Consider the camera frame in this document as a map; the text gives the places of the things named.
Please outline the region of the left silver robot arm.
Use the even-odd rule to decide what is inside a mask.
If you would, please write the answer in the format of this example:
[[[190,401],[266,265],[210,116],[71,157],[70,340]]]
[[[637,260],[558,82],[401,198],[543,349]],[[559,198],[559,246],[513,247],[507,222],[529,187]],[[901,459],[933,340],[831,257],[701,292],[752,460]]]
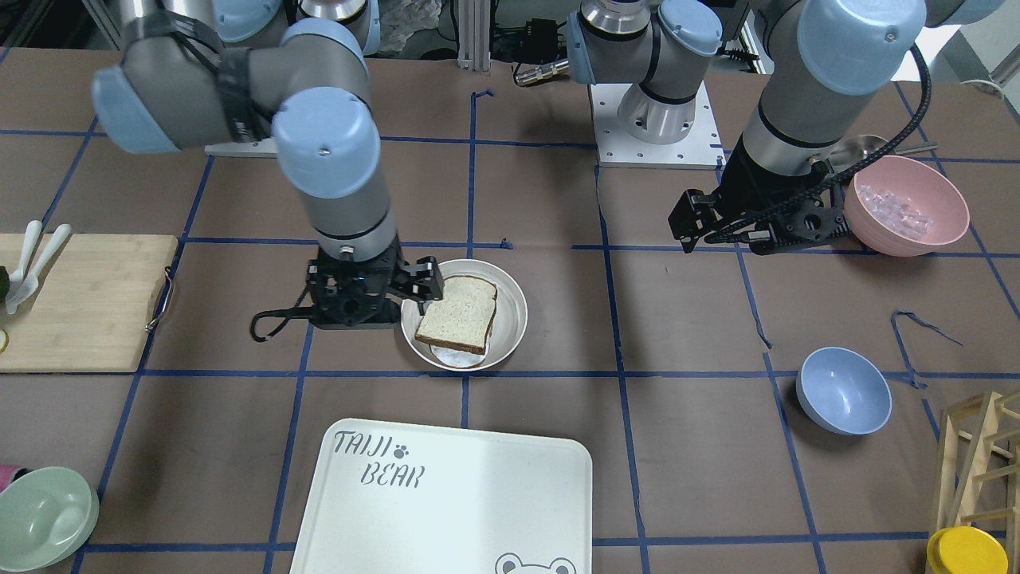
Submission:
[[[851,233],[842,186],[918,128],[932,77],[916,39],[923,28],[979,22],[998,1],[743,1],[775,69],[726,161],[719,186],[688,189],[668,215],[684,252],[700,241],[744,243],[754,254],[821,246]],[[724,43],[713,3],[583,1],[568,16],[571,76],[627,86],[617,116],[651,144],[684,139],[696,95]],[[906,56],[922,96],[877,153],[840,171],[830,154]]]

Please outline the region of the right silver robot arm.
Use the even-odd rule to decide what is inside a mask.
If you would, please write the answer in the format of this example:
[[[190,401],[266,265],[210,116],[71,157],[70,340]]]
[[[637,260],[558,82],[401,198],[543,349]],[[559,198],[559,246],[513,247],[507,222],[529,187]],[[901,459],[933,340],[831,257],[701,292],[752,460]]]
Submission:
[[[256,320],[380,329],[444,295],[436,258],[403,257],[365,56],[375,1],[121,1],[123,59],[92,80],[107,136],[132,154],[276,143],[318,251],[302,297]]]

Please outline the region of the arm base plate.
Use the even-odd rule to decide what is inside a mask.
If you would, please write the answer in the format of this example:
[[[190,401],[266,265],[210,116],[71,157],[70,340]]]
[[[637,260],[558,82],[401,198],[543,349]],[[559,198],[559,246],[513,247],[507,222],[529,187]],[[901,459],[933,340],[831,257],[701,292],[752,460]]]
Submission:
[[[705,84],[681,104],[653,100],[638,85],[600,84],[589,92],[601,167],[724,167],[724,145]]]
[[[245,143],[219,143],[206,145],[204,152],[208,156],[226,157],[227,159],[275,159],[277,143],[274,138]]]

